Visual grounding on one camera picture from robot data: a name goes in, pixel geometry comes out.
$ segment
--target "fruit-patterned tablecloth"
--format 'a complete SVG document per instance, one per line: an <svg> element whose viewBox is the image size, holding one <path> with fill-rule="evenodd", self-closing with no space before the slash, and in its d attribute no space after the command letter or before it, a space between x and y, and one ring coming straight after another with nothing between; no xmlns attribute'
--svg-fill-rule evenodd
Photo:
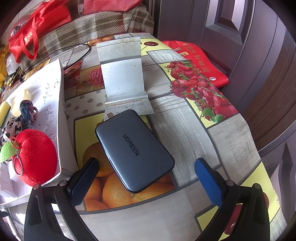
<svg viewBox="0 0 296 241"><path fill-rule="evenodd" d="M175 159L169 174L138 194L123 187L94 132L104 120L106 99L96 43L130 36L141 38L144 85L155 112L142 119ZM65 72L65 106L78 166L91 156L100 161L84 203L76 207L94 235L99 240L195 240L217 210L194 172L195 160L203 157L225 179L262 186L271 235L276 237L282 220L276 193L246 121L213 82L190 60L147 33L121 34L90 44L90 53ZM51 61L59 58L66 66L86 51L82 45ZM71 237L61 215L57 218Z"/></svg>

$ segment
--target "ugreen logo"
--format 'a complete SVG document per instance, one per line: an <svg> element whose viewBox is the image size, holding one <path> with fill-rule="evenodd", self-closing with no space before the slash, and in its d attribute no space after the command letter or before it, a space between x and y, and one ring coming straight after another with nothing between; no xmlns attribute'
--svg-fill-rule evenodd
<svg viewBox="0 0 296 241"><path fill-rule="evenodd" d="M131 150L133 151L133 153L137 156L140 155L138 149L135 147L135 145L133 144L133 142L131 141L131 139L128 137L128 134L124 134L123 138L126 140L126 142L128 143L129 147L131 148Z"/></svg>

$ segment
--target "black rectangular device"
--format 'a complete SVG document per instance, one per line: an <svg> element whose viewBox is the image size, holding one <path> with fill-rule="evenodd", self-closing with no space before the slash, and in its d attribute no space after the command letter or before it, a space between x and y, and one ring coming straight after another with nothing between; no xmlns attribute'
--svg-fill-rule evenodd
<svg viewBox="0 0 296 241"><path fill-rule="evenodd" d="M130 192L142 191L175 165L174 158L134 110L99 124L96 135Z"/></svg>

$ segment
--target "white cardboard box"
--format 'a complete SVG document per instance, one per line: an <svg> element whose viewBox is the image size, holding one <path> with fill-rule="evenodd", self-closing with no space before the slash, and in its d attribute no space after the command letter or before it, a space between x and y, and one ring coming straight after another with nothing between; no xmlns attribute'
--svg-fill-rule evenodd
<svg viewBox="0 0 296 241"><path fill-rule="evenodd" d="M26 89L32 102L39 111L33 129L50 136L58 154L56 175L42 186L54 186L60 180L68 180L78 170L72 149L64 98L64 71L60 60L56 60L29 77L6 99L12 105L15 96ZM32 187L22 181L14 182L13 189L17 198L0 196L0 208L12 207L28 202Z"/></svg>

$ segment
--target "red bag handle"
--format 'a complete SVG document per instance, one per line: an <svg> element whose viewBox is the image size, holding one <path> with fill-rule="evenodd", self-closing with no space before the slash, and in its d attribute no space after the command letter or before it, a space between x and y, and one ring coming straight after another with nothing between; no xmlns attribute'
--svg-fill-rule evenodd
<svg viewBox="0 0 296 241"><path fill-rule="evenodd" d="M24 54L30 60L33 60L33 59L35 59L37 57L38 48L39 48L38 37L37 37L36 27L35 27L35 17L33 18L31 31L32 31L33 43L34 43L33 55L29 52L29 50L25 46L23 33L20 34L20 46L21 46L22 51L24 52Z"/></svg>

